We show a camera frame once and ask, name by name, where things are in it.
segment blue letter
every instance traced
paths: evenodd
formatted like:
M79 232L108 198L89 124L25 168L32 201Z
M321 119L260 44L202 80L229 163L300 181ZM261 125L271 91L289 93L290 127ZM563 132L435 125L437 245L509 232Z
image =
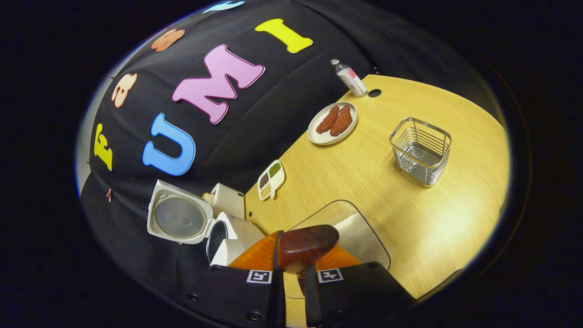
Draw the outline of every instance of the blue letter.
M245 1L235 2L234 4L231 4L230 2L231 1L227 1L227 2L224 2L222 4L214 5L214 6L210 7L209 9L205 10L204 13L208 13L211 11L225 11L227 9L239 7L240 5L245 3Z
M186 173L194 162L195 145L192 137L183 130L168 123L162 113L158 114L154 119L151 133L154 137L162 134L174 140L182 147L182 153L178 158L169 157L154 148L152 141L148 141L142 154L142 162L144 165L152 165L173 176Z

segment pink letter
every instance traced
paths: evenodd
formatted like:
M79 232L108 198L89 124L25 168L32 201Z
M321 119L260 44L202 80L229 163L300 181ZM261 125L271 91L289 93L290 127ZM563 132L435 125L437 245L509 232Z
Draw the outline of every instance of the pink letter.
M239 89L252 85L265 71L261 65L253 65L235 56L225 44L210 50L205 56L206 69L210 78L184 79L174 90L172 100L185 100L209 115L209 121L217 124L227 113L227 103L217 104L207 97L225 99L237 98L235 89L229 83L227 75L237 81Z

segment black fabric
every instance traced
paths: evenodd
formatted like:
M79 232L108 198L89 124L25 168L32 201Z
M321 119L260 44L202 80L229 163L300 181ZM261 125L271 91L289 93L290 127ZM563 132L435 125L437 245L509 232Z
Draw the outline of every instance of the black fabric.
M291 54L267 33L254 31L266 20L281 18L314 43ZM123 67L99 105L91 131L103 125L113 150L113 170L87 149L92 173L80 200L100 243L131 277L175 301L184 297L208 267L204 240L179 245L148 234L147 206L156 180L194 194L216 183L246 192L261 172L302 135L313 116L347 92L329 61L338 58L364 78L377 67L382 75L407 78L455 92L494 113L496 103L481 77L452 49L402 19L354 0L317 2L250 0L227 11L197 12L169 29L184 36L156 53L150 43ZM219 44L252 64L266 67L248 89L236 89L219 124L171 95L184 78L208 77L206 53ZM121 108L111 94L118 78L138 74ZM154 118L166 120L192 136L196 157L181 176L168 175L142 163L148 141L170 156L180 147L150 134ZM107 197L113 190L112 202Z

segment metal basket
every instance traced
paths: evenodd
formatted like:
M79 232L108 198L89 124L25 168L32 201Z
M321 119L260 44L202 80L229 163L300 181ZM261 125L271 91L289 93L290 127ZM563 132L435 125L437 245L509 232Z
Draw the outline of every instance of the metal basket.
M431 187L442 174L451 146L444 130L413 117L402 120L389 137L400 169Z

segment plastic bottle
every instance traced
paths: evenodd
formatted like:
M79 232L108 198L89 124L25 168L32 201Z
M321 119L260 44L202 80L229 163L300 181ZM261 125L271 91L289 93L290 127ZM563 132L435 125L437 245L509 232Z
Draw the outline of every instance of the plastic bottle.
M348 65L341 64L337 59L332 59L330 63L334 65L338 77L352 90L356 97L366 96L368 91L366 86Z

